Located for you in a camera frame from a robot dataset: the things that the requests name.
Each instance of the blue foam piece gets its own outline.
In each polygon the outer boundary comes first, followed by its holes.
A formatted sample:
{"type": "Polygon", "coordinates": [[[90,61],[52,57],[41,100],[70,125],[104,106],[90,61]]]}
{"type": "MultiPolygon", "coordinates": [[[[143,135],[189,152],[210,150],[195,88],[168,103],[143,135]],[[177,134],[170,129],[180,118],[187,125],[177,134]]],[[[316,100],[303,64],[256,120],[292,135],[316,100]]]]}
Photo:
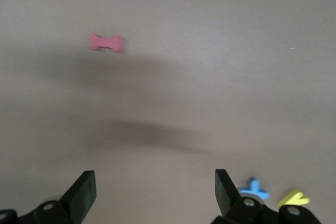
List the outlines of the blue foam piece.
{"type": "Polygon", "coordinates": [[[240,193],[254,194],[257,195],[261,199],[267,199],[269,197],[269,193],[263,189],[260,189],[260,181],[257,178],[250,178],[250,186],[248,187],[238,187],[238,191],[240,193]]]}

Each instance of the metal screw head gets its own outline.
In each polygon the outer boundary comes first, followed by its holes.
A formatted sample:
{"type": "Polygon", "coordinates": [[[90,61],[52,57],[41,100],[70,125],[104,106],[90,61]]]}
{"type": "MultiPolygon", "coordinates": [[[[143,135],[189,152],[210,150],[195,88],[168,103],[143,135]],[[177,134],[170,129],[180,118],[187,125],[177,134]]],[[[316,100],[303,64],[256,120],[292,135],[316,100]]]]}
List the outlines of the metal screw head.
{"type": "Polygon", "coordinates": [[[43,207],[43,210],[44,210],[44,211],[47,211],[47,210],[50,210],[52,207],[53,207],[52,204],[47,204],[47,205],[45,205],[45,206],[43,207]]]}
{"type": "Polygon", "coordinates": [[[248,207],[253,207],[255,205],[254,201],[249,198],[244,199],[244,204],[248,207]]]}
{"type": "Polygon", "coordinates": [[[3,219],[5,219],[5,218],[6,218],[6,216],[7,216],[7,214],[0,214],[0,220],[3,220],[3,219]]]}
{"type": "Polygon", "coordinates": [[[297,209],[296,207],[288,207],[287,210],[292,214],[292,215],[299,215],[300,210],[297,209]]]}

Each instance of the screw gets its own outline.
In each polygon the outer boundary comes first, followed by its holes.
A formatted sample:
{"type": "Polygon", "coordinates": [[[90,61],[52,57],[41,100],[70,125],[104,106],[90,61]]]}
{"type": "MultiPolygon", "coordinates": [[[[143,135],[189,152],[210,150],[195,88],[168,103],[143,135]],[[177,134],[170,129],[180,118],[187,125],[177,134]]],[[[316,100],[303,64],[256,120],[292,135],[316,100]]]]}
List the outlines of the screw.
{"type": "Polygon", "coordinates": [[[52,204],[47,204],[47,205],[45,205],[45,206],[43,207],[43,210],[44,210],[44,211],[47,211],[47,210],[51,209],[52,207],[53,207],[52,204]]]}
{"type": "Polygon", "coordinates": [[[297,209],[296,207],[288,207],[287,210],[292,214],[292,215],[299,215],[300,210],[297,209]]]}
{"type": "Polygon", "coordinates": [[[255,205],[254,201],[249,198],[244,199],[244,204],[248,207],[253,207],[255,205]]]}

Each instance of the foam shape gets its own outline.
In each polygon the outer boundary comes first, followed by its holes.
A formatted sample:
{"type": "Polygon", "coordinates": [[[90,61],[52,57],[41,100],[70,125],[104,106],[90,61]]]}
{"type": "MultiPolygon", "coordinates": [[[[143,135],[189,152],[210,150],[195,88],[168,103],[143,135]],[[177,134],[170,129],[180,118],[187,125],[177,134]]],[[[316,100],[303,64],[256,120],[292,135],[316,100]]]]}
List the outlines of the foam shape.
{"type": "Polygon", "coordinates": [[[97,34],[90,34],[90,48],[98,51],[102,47],[110,48],[114,52],[121,52],[122,38],[117,35],[112,38],[102,38],[97,34]]]}
{"type": "Polygon", "coordinates": [[[301,192],[299,189],[294,189],[289,192],[281,201],[278,203],[278,207],[281,207],[283,205],[296,205],[301,206],[304,204],[308,204],[310,202],[310,199],[307,198],[303,192],[301,192]]]}
{"type": "Polygon", "coordinates": [[[238,191],[240,193],[257,195],[261,199],[267,199],[269,197],[268,192],[260,189],[260,181],[257,180],[256,177],[250,178],[248,187],[238,187],[238,191]]]}

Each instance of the pink bone-shaped piece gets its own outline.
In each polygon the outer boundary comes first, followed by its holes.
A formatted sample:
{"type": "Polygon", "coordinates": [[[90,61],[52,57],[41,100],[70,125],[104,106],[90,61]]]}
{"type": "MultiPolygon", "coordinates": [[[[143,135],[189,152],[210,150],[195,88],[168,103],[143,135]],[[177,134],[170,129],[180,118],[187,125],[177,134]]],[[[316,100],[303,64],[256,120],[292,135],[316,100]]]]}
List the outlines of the pink bone-shaped piece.
{"type": "Polygon", "coordinates": [[[122,38],[117,35],[112,38],[102,38],[97,34],[90,34],[90,48],[98,51],[101,47],[111,48],[114,52],[121,52],[122,38]]]}

